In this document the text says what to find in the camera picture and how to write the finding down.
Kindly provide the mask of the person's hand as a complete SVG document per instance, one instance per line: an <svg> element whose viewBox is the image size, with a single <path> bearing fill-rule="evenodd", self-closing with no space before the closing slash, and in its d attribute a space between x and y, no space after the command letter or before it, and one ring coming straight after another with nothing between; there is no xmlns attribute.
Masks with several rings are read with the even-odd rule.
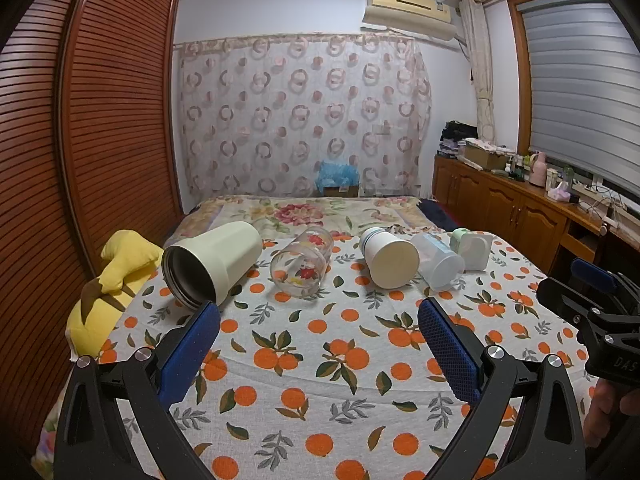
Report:
<svg viewBox="0 0 640 480"><path fill-rule="evenodd" d="M582 426L587 448L597 448L611 428L611 415L620 404L620 393L616 385L600 378L594 387L589 411Z"/></svg>

